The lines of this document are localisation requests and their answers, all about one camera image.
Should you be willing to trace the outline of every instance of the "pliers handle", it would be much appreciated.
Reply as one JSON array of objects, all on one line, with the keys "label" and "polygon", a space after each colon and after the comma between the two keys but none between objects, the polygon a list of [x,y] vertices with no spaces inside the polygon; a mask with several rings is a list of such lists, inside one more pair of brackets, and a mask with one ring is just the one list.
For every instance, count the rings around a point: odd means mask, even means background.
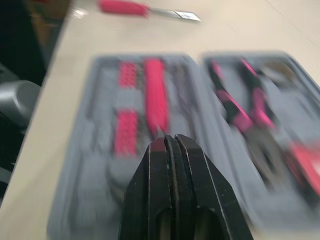
[{"label": "pliers handle", "polygon": [[209,67],[209,74],[215,85],[215,94],[226,111],[226,122],[233,124],[244,134],[253,125],[253,122],[225,89],[221,68],[215,61]]},{"label": "pliers handle", "polygon": [[251,100],[250,116],[230,96],[223,85],[223,75],[220,66],[214,61],[209,67],[210,77],[215,85],[216,96],[226,111],[226,121],[245,133],[253,124],[264,127],[273,127],[273,113],[267,104],[267,97],[262,83],[254,69],[242,59],[240,73],[246,85]]},{"label": "pliers handle", "polygon": [[271,111],[269,105],[267,104],[267,96],[263,89],[260,78],[258,77],[256,71],[246,60],[241,59],[241,62],[243,63],[240,66],[242,80],[251,96],[251,119],[258,126],[274,127],[272,121],[272,119],[274,118],[274,113]]}]

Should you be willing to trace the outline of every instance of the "pink screwdriver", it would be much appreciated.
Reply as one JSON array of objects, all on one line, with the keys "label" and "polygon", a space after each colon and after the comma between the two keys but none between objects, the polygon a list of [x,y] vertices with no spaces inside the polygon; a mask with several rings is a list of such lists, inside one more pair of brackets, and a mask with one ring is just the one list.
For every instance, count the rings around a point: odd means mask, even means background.
[{"label": "pink screwdriver", "polygon": [[193,12],[164,10],[159,8],[150,8],[144,4],[126,1],[126,0],[99,0],[99,6],[105,13],[138,15],[147,17],[150,12],[185,20],[200,22],[200,18]]}]

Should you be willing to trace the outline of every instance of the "tool kit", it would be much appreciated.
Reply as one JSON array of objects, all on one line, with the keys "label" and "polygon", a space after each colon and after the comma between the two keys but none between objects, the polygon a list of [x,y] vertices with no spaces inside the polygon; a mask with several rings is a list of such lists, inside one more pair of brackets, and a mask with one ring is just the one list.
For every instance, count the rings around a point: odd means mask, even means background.
[{"label": "tool kit", "polygon": [[[238,189],[235,194],[250,221],[262,230],[319,226],[319,212],[302,193],[313,188],[311,198],[316,198],[319,165],[310,169],[311,157],[296,157],[296,145],[320,139],[318,86],[281,53],[207,54],[203,65],[232,169],[230,175],[220,171]],[[288,167],[292,156],[305,186],[297,184]],[[218,169],[226,164],[212,159]]]},{"label": "tool kit", "polygon": [[204,83],[187,55],[94,61],[52,206],[52,239],[117,239],[128,181],[158,137],[183,134],[208,150]]},{"label": "tool kit", "polygon": [[319,226],[320,89],[294,59],[208,53],[197,64],[183,54],[107,55],[87,78],[50,239],[116,240],[147,146],[176,134],[201,146],[254,227]]}]

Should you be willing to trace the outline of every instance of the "tool case compartment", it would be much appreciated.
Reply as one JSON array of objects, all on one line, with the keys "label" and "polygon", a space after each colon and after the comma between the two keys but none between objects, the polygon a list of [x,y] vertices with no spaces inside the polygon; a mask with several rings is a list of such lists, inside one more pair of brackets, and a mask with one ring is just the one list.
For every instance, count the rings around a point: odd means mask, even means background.
[{"label": "tool case compartment", "polygon": [[[190,57],[182,54],[98,57],[87,77],[52,204],[47,226],[51,239],[117,239],[121,206],[111,193],[109,168],[115,161],[138,167],[153,141],[145,118],[144,61],[148,58],[160,59],[164,65],[169,116],[166,134],[192,137],[209,152],[205,111],[210,102],[203,96],[208,91],[201,68]],[[184,69],[182,89],[177,89],[175,66]],[[120,76],[123,68],[127,71],[125,79]],[[178,93],[188,102],[187,112],[181,108]],[[126,149],[128,154],[119,154],[123,142],[131,144]]]},{"label": "tool case compartment", "polygon": [[[320,89],[292,57],[281,52],[206,53],[202,58],[202,66],[206,72],[211,101],[211,109],[207,111],[215,114],[224,143],[222,147],[227,153],[227,161],[224,157],[211,157],[211,160],[230,182],[243,210],[258,229],[317,228],[320,215],[299,194],[284,162],[281,163],[284,175],[278,184],[270,187],[251,161],[242,134],[225,121],[226,112],[215,95],[209,66],[213,61],[220,65],[226,90],[249,113],[248,91],[237,70],[242,58],[256,70],[261,79],[268,105],[275,115],[275,128],[270,132],[279,148],[285,152],[291,143],[308,145],[320,139]],[[288,79],[288,83],[275,83],[260,72],[261,67],[267,63],[286,64],[295,79]]]}]

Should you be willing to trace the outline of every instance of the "metal tool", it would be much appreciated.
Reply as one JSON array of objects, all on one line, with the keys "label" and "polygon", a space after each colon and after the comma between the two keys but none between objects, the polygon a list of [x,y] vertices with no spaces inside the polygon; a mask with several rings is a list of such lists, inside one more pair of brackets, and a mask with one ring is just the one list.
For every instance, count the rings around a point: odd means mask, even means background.
[{"label": "metal tool", "polygon": [[105,13],[124,14],[124,15],[137,15],[147,17],[149,13],[164,15],[167,17],[193,20],[200,22],[200,18],[193,12],[165,10],[159,8],[150,8],[144,4],[125,1],[125,0],[100,0],[99,6]]},{"label": "metal tool", "polygon": [[148,58],[144,62],[144,71],[146,123],[156,139],[163,137],[169,128],[164,64],[158,58]]},{"label": "metal tool", "polygon": [[269,132],[274,126],[262,83],[253,68],[243,59],[239,69],[250,94],[250,116],[238,105],[223,86],[220,66],[213,62],[209,68],[216,95],[226,111],[226,121],[244,136],[251,160],[265,183],[272,184],[282,174],[282,153]]},{"label": "metal tool", "polygon": [[260,66],[261,72],[267,76],[278,88],[293,87],[297,75],[284,62],[267,62]]},{"label": "metal tool", "polygon": [[176,94],[178,95],[181,110],[185,118],[187,119],[191,137],[195,138],[196,134],[194,131],[194,123],[193,123],[193,119],[191,117],[191,112],[190,112],[192,106],[190,101],[188,101],[188,98],[187,98],[187,96],[190,96],[192,93],[188,91],[188,85],[186,82],[187,74],[186,74],[185,66],[181,64],[173,66],[172,74],[173,74]]},{"label": "metal tool", "polygon": [[127,186],[119,240],[253,240],[231,185],[191,138],[152,142]]}]

